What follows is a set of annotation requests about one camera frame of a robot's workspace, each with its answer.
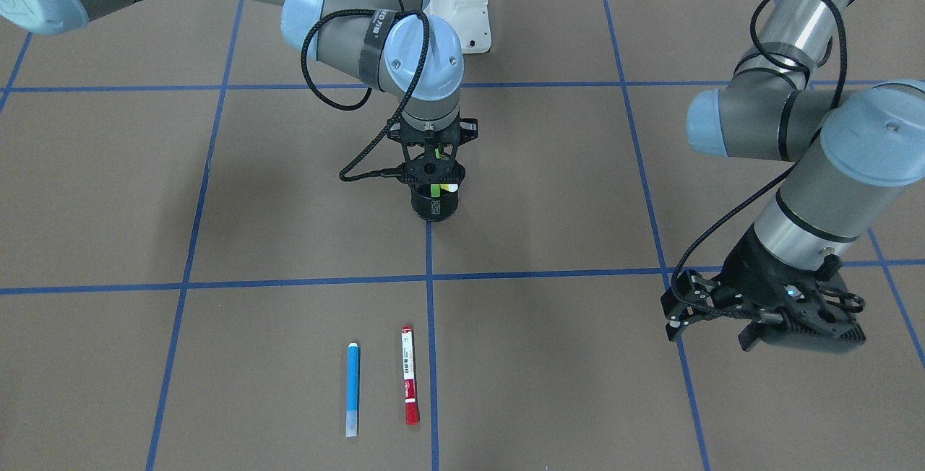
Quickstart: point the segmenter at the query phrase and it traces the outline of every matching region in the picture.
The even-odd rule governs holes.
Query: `cable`
[[[700,247],[701,243],[704,243],[704,240],[707,240],[707,238],[710,237],[711,234],[714,234],[714,232],[716,232],[718,228],[723,227],[723,224],[726,224],[726,222],[731,220],[731,218],[734,217],[734,215],[739,214],[739,212],[742,211],[744,208],[749,207],[749,205],[751,204],[754,204],[754,201],[763,197],[764,194],[772,190],[774,186],[776,186],[777,184],[780,184],[780,182],[782,182],[784,178],[787,178],[787,176],[790,175],[790,172],[793,171],[793,168],[795,167],[796,165],[791,165],[790,168],[787,168],[787,171],[784,171],[783,173],[780,173],[780,175],[777,175],[777,178],[774,178],[773,181],[767,182],[767,184],[765,184],[763,188],[761,188],[759,191],[756,191],[749,198],[746,198],[746,200],[744,200],[742,204],[736,205],[736,207],[734,207],[733,210],[731,210],[729,213],[726,213],[726,215],[724,215],[724,217],[717,220],[717,222],[713,224],[713,226],[710,226],[707,230],[705,230],[703,234],[701,234],[700,237],[697,238],[697,240],[694,240],[694,243],[691,243],[691,246],[687,248],[687,251],[684,251],[684,254],[681,255],[681,259],[678,261],[678,264],[674,266],[674,272],[671,273],[671,292],[674,294],[674,297],[677,298],[679,302],[684,303],[687,306],[690,306],[694,310],[700,310],[700,312],[703,312],[706,314],[716,314],[716,316],[733,317],[733,319],[746,319],[747,317],[749,317],[749,313],[744,312],[744,311],[736,310],[734,312],[727,312],[726,310],[719,309],[714,306],[704,306],[704,304],[694,303],[694,302],[688,301],[687,299],[684,299],[684,297],[681,296],[681,291],[678,290],[678,276],[680,276],[681,271],[684,270],[684,264],[687,263],[687,258],[689,258],[690,255],[694,253],[694,250],[696,250],[697,247]]]
[[[359,103],[354,103],[353,105],[341,105],[336,101],[332,101],[324,96],[324,93],[321,93],[321,90],[318,90],[318,87],[315,86],[314,80],[311,80],[311,74],[308,73],[308,46],[311,43],[311,39],[314,39],[315,34],[319,33],[321,27],[324,27],[330,20],[337,19],[337,17],[347,17],[347,16],[373,16],[376,13],[374,10],[366,8],[351,8],[347,10],[338,10],[333,13],[328,14],[327,16],[322,17],[317,21],[311,29],[308,31],[308,34],[305,35],[305,40],[301,44],[301,76],[305,79],[305,84],[308,85],[308,88],[311,90],[311,93],[314,93],[318,99],[321,99],[326,105],[331,106],[331,108],[336,108],[338,110],[343,110],[345,112],[353,112],[363,107],[367,101],[369,101],[369,96],[372,95],[373,89],[367,88],[366,94],[363,96],[363,99],[360,99]]]
[[[761,10],[767,6],[772,0],[762,0],[759,6],[754,10],[752,14],[751,23],[749,24],[749,35],[751,36],[752,45],[756,48],[764,59],[767,59],[774,66],[780,67],[780,69],[790,70],[790,72],[800,72],[806,75],[806,80],[809,81],[809,69],[806,66],[800,65],[787,65],[786,63],[780,62],[775,57],[772,56],[767,49],[761,44],[760,40],[757,39],[757,18],[761,14]],[[838,67],[838,82],[835,84],[835,94],[832,96],[832,109],[838,108],[839,102],[842,100],[842,91],[845,89],[845,81],[848,76],[848,52],[847,52],[847,37],[845,31],[845,20],[842,19],[842,13],[838,10],[838,6],[833,3],[832,0],[820,0],[823,4],[832,12],[832,17],[835,19],[835,29],[838,31],[838,49],[839,49],[839,67]]]
[[[823,66],[825,66],[826,63],[829,62],[829,56],[832,55],[832,45],[833,45],[832,41],[833,39],[829,38],[829,43],[825,44],[825,53],[822,54],[822,59],[820,59],[819,63],[817,64],[817,67],[819,67],[819,69],[821,69]]]
[[[315,86],[314,83],[311,81],[311,76],[308,73],[308,64],[307,64],[308,46],[311,42],[311,39],[313,39],[314,34],[318,33],[321,27],[324,27],[324,25],[326,25],[328,21],[336,19],[336,17],[373,16],[373,14],[374,14],[374,11],[369,10],[369,9],[347,9],[347,10],[336,11],[318,20],[318,23],[315,23],[314,26],[311,27],[310,31],[308,31],[308,34],[305,35],[305,41],[303,42],[303,46],[301,46],[301,73],[303,73],[305,82],[308,84],[308,87],[311,89],[311,92],[313,92],[319,99],[321,99],[328,105],[333,106],[333,108],[337,108],[337,109],[345,110],[345,111],[351,111],[351,110],[360,108],[361,106],[366,104],[366,101],[369,100],[370,93],[372,93],[373,90],[366,89],[366,95],[364,95],[363,100],[361,100],[359,103],[356,103],[355,105],[341,105],[340,103],[331,101],[330,99],[322,95],[320,90],[317,89],[317,86]],[[423,74],[423,64],[425,64],[427,60],[427,48],[429,48],[430,46],[430,22],[427,20],[426,14],[424,14],[420,10],[409,10],[409,11],[403,11],[403,12],[397,13],[395,15],[395,21],[403,20],[404,17],[409,17],[409,16],[416,16],[417,19],[419,19],[423,25],[423,42],[421,44],[421,55],[419,59],[417,60],[417,67],[416,69],[414,69],[414,75],[412,76],[412,79],[410,80],[408,89],[404,92],[404,95],[402,96],[402,100],[400,100],[399,105],[395,109],[395,113],[393,113],[392,116],[390,116],[390,118],[387,119],[386,126],[384,126],[384,128],[381,129],[379,133],[377,133],[376,137],[374,137],[372,141],[370,141],[370,143],[366,145],[366,148],[363,148],[363,151],[360,151],[359,154],[357,154],[356,157],[354,157],[353,160],[349,162],[349,164],[345,165],[345,167],[341,169],[339,173],[337,173],[337,177],[340,178],[341,181],[354,182],[354,181],[360,181],[360,179],[363,179],[363,178],[371,178],[371,177],[397,178],[402,175],[402,171],[399,168],[377,169],[374,171],[368,171],[366,173],[361,173],[360,175],[353,175],[353,176],[349,176],[347,175],[347,173],[349,173],[351,170],[356,168],[356,166],[360,164],[360,162],[363,161],[363,159],[366,158],[366,156],[369,155],[369,153],[372,152],[373,149],[376,148],[377,145],[379,145],[379,143],[382,141],[384,136],[386,136],[386,134],[389,133],[389,130],[392,128],[392,126],[394,126],[395,124],[400,124],[400,122],[402,122],[402,112],[404,112],[405,107],[408,105],[408,102],[410,101],[410,97],[412,97],[412,94],[414,93],[414,89],[417,88],[417,83],[419,82],[419,80],[421,79],[421,75]]]

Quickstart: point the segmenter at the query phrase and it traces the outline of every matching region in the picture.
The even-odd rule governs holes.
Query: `black cable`
[[[832,38],[829,38],[829,43],[826,43],[826,46],[825,46],[825,53],[822,54],[822,59],[819,60],[819,68],[820,68],[820,69],[821,69],[823,66],[825,66],[826,63],[829,62],[829,56],[832,55],[832,45],[833,45],[833,41],[834,41],[834,40],[833,40]]]
[[[318,90],[317,86],[315,86],[314,83],[311,81],[311,76],[308,73],[308,46],[311,43],[311,39],[313,39],[314,34],[318,33],[321,27],[324,27],[324,24],[327,24],[328,21],[330,20],[336,19],[336,17],[373,16],[373,14],[374,14],[374,11],[369,10],[369,9],[347,9],[347,10],[336,11],[318,20],[318,23],[315,23],[314,26],[311,27],[310,31],[308,31],[308,34],[305,35],[305,41],[303,42],[303,46],[301,46],[301,73],[303,73],[305,82],[308,84],[308,87],[311,89],[311,92],[314,93],[319,99],[321,99],[328,105],[333,106],[333,108],[337,108],[337,109],[345,110],[345,111],[351,111],[351,110],[360,108],[361,106],[366,104],[366,101],[369,100],[370,93],[372,93],[373,90],[366,89],[366,95],[363,96],[363,100],[361,100],[359,103],[356,103],[355,105],[341,105],[340,103],[331,101],[330,99],[325,97],[323,93],[321,93],[320,90]],[[421,75],[423,74],[423,64],[425,64],[427,60],[427,47],[430,46],[430,22],[427,20],[426,14],[424,14],[420,10],[409,10],[409,11],[403,11],[403,12],[397,13],[395,15],[395,21],[402,20],[404,19],[404,17],[409,17],[409,16],[416,16],[417,19],[419,19],[423,25],[423,43],[421,46],[421,55],[417,61],[417,67],[416,69],[414,69],[414,75],[412,76],[412,79],[410,80],[408,89],[404,92],[404,95],[402,96],[402,100],[400,100],[399,102],[399,106],[395,109],[395,113],[393,113],[392,116],[390,116],[389,120],[386,121],[386,126],[384,126],[384,128],[381,129],[379,133],[377,133],[376,137],[374,137],[372,141],[370,141],[370,143],[366,146],[366,148],[363,148],[363,151],[359,152],[359,154],[357,154],[356,157],[354,157],[353,160],[350,161],[349,164],[345,165],[345,167],[341,169],[341,171],[338,173],[337,177],[340,178],[341,181],[354,182],[354,181],[360,181],[360,179],[363,179],[363,178],[371,178],[371,177],[397,178],[402,175],[402,171],[399,168],[377,169],[374,171],[368,171],[366,173],[361,173],[360,175],[353,175],[353,176],[348,176],[347,173],[349,173],[351,169],[356,168],[356,166],[360,164],[360,162],[363,161],[363,159],[366,158],[366,156],[369,155],[369,153],[372,152],[374,148],[376,148],[376,146],[382,141],[384,136],[386,136],[386,134],[389,133],[389,130],[392,128],[392,126],[394,126],[395,124],[400,124],[400,122],[402,122],[402,112],[404,112],[405,107],[408,105],[408,102],[410,101],[410,97],[412,97],[412,94],[414,93],[414,89],[417,88],[417,83],[419,82],[419,80],[421,79]]]
[[[756,48],[764,59],[767,59],[774,66],[780,67],[780,69],[791,70],[791,72],[800,72],[806,75],[806,80],[809,81],[809,67],[796,64],[795,66],[787,65],[786,63],[780,62],[775,57],[772,56],[767,49],[761,44],[759,39],[757,39],[757,19],[761,14],[761,10],[767,6],[772,0],[762,0],[759,6],[754,10],[752,14],[751,23],[749,24],[749,35],[751,36],[752,45]],[[847,52],[847,37],[845,32],[845,20],[842,19],[842,13],[838,10],[838,7],[832,0],[820,0],[825,4],[826,8],[832,12],[832,17],[835,19],[835,27],[838,31],[838,44],[839,44],[839,69],[838,69],[838,82],[835,86],[835,94],[832,96],[832,109],[838,108],[839,102],[842,100],[842,91],[845,89],[845,81],[848,75],[848,52]]]
[[[825,300],[826,303],[829,303],[831,306],[844,310],[845,312],[852,314],[859,314],[864,312],[864,307],[866,306],[864,299],[858,294],[849,293],[846,290],[837,289],[836,287],[826,286],[820,283],[816,284],[816,288],[819,292],[825,296],[831,298],[838,298],[839,303],[830,302]],[[855,303],[853,306],[849,306],[847,302]]]
[[[386,121],[386,126],[383,126],[383,129],[381,129],[379,134],[377,134],[376,137],[370,141],[366,148],[364,148],[359,155],[356,155],[356,157],[354,157],[353,160],[350,161],[349,164],[345,165],[345,167],[338,173],[337,177],[340,177],[341,181],[354,182],[360,181],[362,178],[400,176],[400,171],[396,168],[377,169],[375,171],[368,171],[366,173],[361,173],[360,175],[354,176],[348,176],[347,173],[349,173],[351,169],[356,168],[356,166],[360,164],[360,162],[363,161],[367,155],[369,155],[369,152],[373,151],[373,148],[375,148],[376,145],[382,141],[384,136],[389,133],[389,130],[392,128],[392,126],[396,124],[400,125],[400,123],[402,123],[402,112],[404,112],[405,107],[408,105],[410,97],[414,93],[414,89],[417,88],[417,82],[419,82],[421,79],[421,75],[423,74],[423,64],[425,64],[427,60],[427,47],[430,46],[430,22],[427,20],[427,14],[424,14],[420,10],[404,11],[397,13],[395,15],[395,20],[402,20],[404,17],[412,16],[412,14],[413,16],[417,16],[417,19],[419,19],[423,24],[423,42],[421,43],[421,55],[417,60],[417,67],[414,69],[414,75],[412,76],[412,79],[410,79],[408,89],[404,92],[402,101],[399,102],[399,105],[395,109],[395,113],[393,113],[389,120]]]
[[[678,276],[680,276],[681,271],[684,270],[684,264],[687,263],[687,258],[689,258],[690,255],[694,253],[694,250],[696,250],[697,247],[700,247],[701,243],[704,243],[704,240],[707,240],[707,238],[710,237],[711,234],[714,234],[718,228],[723,227],[723,224],[726,224],[726,222],[731,220],[734,215],[739,214],[739,212],[744,208],[749,207],[749,205],[753,204],[754,201],[763,197],[764,194],[772,190],[774,186],[780,184],[784,178],[787,178],[787,176],[790,175],[791,171],[793,171],[793,165],[791,165],[790,168],[787,168],[787,171],[777,175],[777,178],[774,178],[773,181],[767,182],[767,184],[765,184],[764,187],[759,191],[756,191],[749,198],[746,198],[742,204],[736,205],[733,210],[731,210],[729,213],[726,213],[726,215],[717,220],[713,226],[710,226],[707,230],[705,230],[703,234],[701,234],[697,240],[694,240],[694,243],[691,243],[691,246],[688,247],[686,251],[684,251],[684,254],[681,255],[681,259],[678,260],[678,264],[674,266],[674,272],[671,273],[671,292],[679,302],[690,306],[694,310],[700,310],[700,312],[705,314],[716,314],[716,316],[733,317],[733,319],[745,319],[746,317],[749,317],[749,313],[744,311],[736,310],[734,312],[727,312],[726,310],[719,309],[714,306],[704,306],[704,304],[694,303],[684,299],[684,296],[681,296],[681,291],[678,290]]]
[[[373,89],[367,88],[366,94],[363,96],[363,99],[360,99],[359,103],[354,103],[353,105],[341,105],[336,101],[332,101],[324,96],[324,93],[321,93],[321,90],[318,90],[318,87],[315,86],[314,80],[311,80],[311,74],[308,73],[308,46],[311,43],[311,40],[314,39],[315,34],[321,30],[321,27],[324,27],[328,21],[336,19],[336,17],[347,17],[347,16],[373,16],[376,11],[366,9],[366,8],[353,8],[347,10],[338,10],[336,12],[330,13],[327,16],[322,17],[314,26],[311,26],[308,34],[305,35],[305,40],[301,44],[301,76],[305,79],[305,84],[308,85],[308,88],[311,90],[311,93],[314,93],[318,99],[321,99],[326,105],[331,106],[331,108],[336,108],[338,110],[343,110],[345,112],[351,112],[363,107],[367,101],[369,101],[369,96],[372,95]]]

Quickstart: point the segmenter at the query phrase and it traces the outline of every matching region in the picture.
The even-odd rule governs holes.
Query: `pen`
[[[356,437],[357,409],[360,405],[360,345],[347,345],[347,436]]]
[[[417,414],[417,391],[414,389],[414,338],[410,327],[402,329],[402,372],[405,381],[405,424],[419,422]]]

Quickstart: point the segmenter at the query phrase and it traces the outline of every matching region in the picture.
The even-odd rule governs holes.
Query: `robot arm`
[[[53,35],[80,29],[138,1],[143,0],[0,0],[0,14],[33,33]],[[373,173],[408,185],[413,209],[425,220],[452,215],[458,184],[465,177],[456,149],[475,139],[478,131],[475,119],[460,118],[463,53],[456,32],[439,17],[426,17],[426,27],[418,18],[425,17],[421,10],[430,0],[257,1],[283,7],[283,37],[296,50],[304,48],[309,31],[317,26],[304,56],[403,100],[403,111],[377,139],[387,136],[399,142],[405,161]],[[353,13],[343,14],[345,10]],[[417,17],[405,17],[410,14]],[[425,39],[429,44],[422,54]],[[348,177],[347,171],[341,172],[344,181],[363,177]]]
[[[670,340],[729,316],[749,320],[743,350],[765,340],[842,353],[864,342],[864,303],[839,276],[840,256],[925,176],[925,83],[896,80],[834,100],[806,92],[836,29],[829,5],[852,1],[780,0],[729,87],[691,104],[697,151],[797,162],[718,276],[673,277],[661,299]]]

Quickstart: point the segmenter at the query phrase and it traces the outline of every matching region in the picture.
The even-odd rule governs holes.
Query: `red marker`
[[[402,370],[405,379],[405,424],[415,425],[420,418],[417,415],[417,392],[414,389],[414,336],[408,326],[402,329]]]

